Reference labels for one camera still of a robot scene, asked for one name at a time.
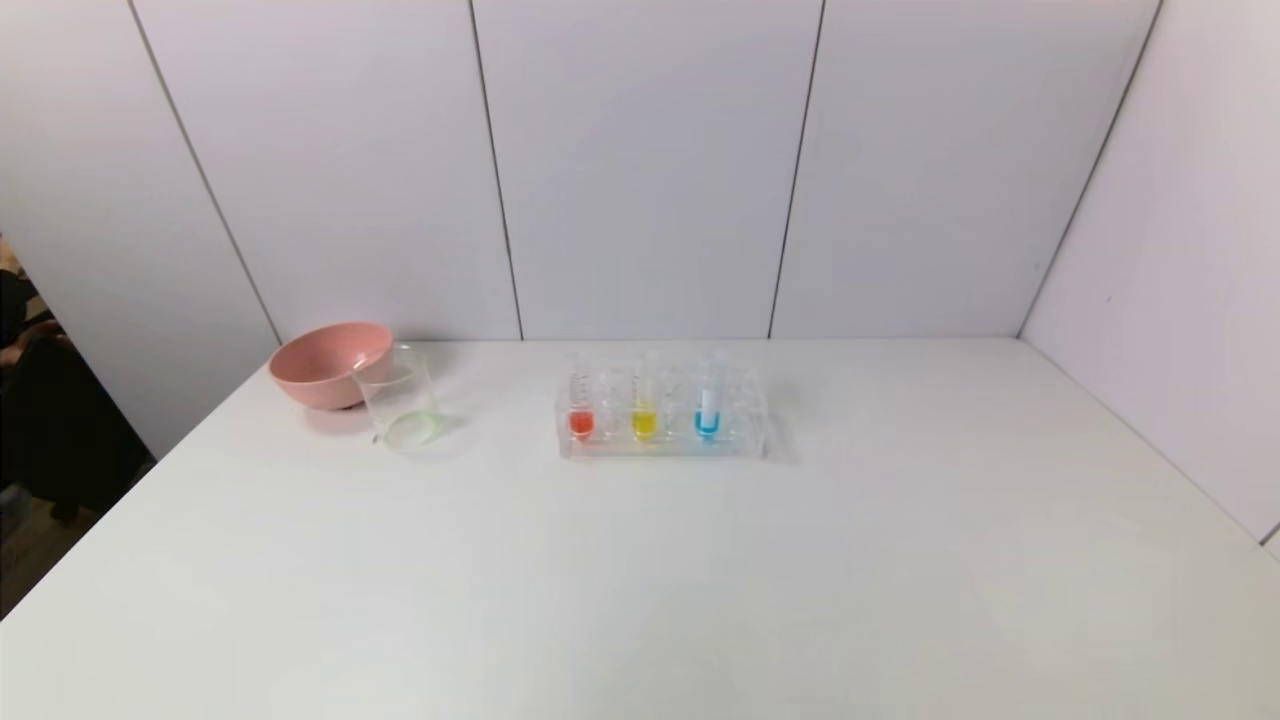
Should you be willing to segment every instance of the wall panel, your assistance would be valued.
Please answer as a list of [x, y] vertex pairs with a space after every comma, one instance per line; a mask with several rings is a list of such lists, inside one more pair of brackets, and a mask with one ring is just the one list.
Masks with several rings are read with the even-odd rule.
[[475, 4], [526, 337], [767, 334], [819, 6]]
[[1277, 28], [1271, 0], [1165, 3], [1024, 332], [1256, 539], [1280, 520]]
[[285, 340], [518, 338], [466, 0], [138, 0]]
[[0, 4], [0, 232], [164, 455], [276, 347], [129, 6]]
[[1156, 0], [827, 0], [774, 337], [1012, 336]]

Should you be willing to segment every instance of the floor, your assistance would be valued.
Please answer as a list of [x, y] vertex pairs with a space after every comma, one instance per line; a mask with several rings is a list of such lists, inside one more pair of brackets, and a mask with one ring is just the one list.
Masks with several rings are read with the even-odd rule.
[[0, 619], [9, 614], [36, 583], [67, 555], [84, 533], [97, 523], [97, 512], [81, 510], [69, 523], [49, 516], [54, 505], [45, 500], [31, 502], [31, 518], [17, 536], [4, 543], [0, 574]]

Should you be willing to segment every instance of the pink bowl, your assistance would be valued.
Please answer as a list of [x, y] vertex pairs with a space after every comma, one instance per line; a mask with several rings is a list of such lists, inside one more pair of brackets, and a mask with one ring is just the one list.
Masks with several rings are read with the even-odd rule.
[[376, 361], [392, 341], [392, 331], [378, 323], [326, 325], [276, 350], [268, 370], [285, 395], [307, 407], [351, 407], [364, 400], [351, 369]]

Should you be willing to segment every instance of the green liquid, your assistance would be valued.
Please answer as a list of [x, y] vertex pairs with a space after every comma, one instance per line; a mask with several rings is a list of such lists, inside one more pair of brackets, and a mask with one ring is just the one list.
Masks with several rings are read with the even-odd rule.
[[440, 432], [440, 418], [434, 413], [406, 413], [387, 428], [381, 441], [393, 450], [412, 450], [421, 447]]

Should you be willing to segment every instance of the blue liquid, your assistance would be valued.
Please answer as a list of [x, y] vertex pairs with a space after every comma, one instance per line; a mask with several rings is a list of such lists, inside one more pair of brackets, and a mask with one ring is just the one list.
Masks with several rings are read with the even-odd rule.
[[716, 430], [719, 429], [719, 413], [713, 415], [709, 423], [703, 421], [701, 410], [694, 413], [694, 428], [698, 430], [698, 434], [703, 436], [704, 438], [716, 437]]

